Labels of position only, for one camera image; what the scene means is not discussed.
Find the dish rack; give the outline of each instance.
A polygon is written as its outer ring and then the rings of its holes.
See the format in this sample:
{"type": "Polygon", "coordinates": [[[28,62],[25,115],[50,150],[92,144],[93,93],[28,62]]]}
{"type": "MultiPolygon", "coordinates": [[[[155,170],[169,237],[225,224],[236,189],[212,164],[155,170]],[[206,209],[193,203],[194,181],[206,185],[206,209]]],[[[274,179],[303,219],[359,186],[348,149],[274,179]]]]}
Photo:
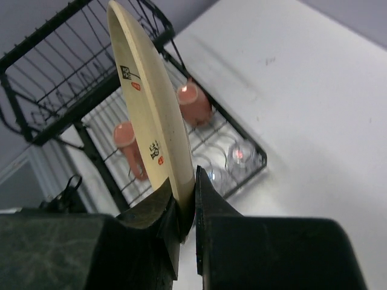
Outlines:
{"type": "MultiPolygon", "coordinates": [[[[137,18],[152,39],[175,88],[191,79],[165,15],[150,0],[118,2],[137,18]],[[169,42],[177,59],[164,48],[169,42]]],[[[125,211],[152,190],[149,182],[134,178],[112,142],[114,126],[128,117],[108,33],[107,3],[108,0],[75,0],[0,59],[0,80],[8,100],[4,102],[2,98],[0,102],[0,120],[31,144],[42,146],[56,140],[83,151],[100,173],[118,209],[125,211]],[[76,129],[83,146],[61,139],[70,126],[76,129]]],[[[213,105],[214,117],[204,128],[187,126],[194,165],[226,170],[227,148],[243,139],[253,144],[259,160],[242,178],[229,176],[230,185],[224,192],[227,198],[267,165],[267,155],[202,89],[213,105]]]]}

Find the countertop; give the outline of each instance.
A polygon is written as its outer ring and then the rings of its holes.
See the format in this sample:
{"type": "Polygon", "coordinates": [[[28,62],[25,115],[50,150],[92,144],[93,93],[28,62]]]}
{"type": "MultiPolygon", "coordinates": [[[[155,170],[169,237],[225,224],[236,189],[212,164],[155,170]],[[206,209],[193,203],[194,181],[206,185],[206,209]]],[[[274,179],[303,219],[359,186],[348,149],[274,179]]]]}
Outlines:
{"type": "MultiPolygon", "coordinates": [[[[244,215],[335,219],[369,289],[386,289],[387,52],[293,0],[220,0],[175,42],[268,154],[230,203],[244,215]]],[[[201,289],[194,233],[174,289],[201,289]]]]}

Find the clear glass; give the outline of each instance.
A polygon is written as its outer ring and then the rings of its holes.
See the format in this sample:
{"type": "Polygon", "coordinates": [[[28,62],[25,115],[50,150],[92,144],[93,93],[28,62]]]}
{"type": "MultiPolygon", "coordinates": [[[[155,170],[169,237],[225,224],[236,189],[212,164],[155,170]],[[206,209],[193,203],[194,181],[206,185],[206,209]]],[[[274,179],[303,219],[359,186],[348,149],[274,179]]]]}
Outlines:
{"type": "Polygon", "coordinates": [[[242,180],[258,167],[259,157],[252,143],[238,141],[229,148],[227,168],[234,178],[242,180]]]}
{"type": "Polygon", "coordinates": [[[224,196],[232,187],[232,179],[225,168],[219,166],[209,166],[204,168],[211,180],[214,189],[224,196]]]}

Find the bamboo plate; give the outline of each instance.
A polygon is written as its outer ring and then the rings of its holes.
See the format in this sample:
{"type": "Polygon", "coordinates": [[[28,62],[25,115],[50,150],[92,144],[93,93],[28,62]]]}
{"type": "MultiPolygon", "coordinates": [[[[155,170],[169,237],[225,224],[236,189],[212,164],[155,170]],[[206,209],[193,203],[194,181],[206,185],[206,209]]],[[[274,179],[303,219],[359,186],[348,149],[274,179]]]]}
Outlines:
{"type": "Polygon", "coordinates": [[[137,20],[115,1],[109,1],[107,14],[123,95],[152,188],[169,177],[183,222],[188,221],[195,176],[172,83],[137,20]]]}

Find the orange cup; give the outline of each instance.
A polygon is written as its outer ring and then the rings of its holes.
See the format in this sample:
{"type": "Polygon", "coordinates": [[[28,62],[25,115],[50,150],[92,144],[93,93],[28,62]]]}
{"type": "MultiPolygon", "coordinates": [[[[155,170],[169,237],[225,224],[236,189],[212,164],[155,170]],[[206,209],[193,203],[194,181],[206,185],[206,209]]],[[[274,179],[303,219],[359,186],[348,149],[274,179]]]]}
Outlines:
{"type": "Polygon", "coordinates": [[[132,123],[127,121],[117,125],[114,128],[113,140],[117,148],[124,154],[134,176],[139,180],[147,180],[148,175],[134,136],[132,123]]]}
{"type": "Polygon", "coordinates": [[[177,89],[177,100],[183,118],[192,127],[208,124],[212,117],[212,106],[203,90],[194,82],[177,89]]]}

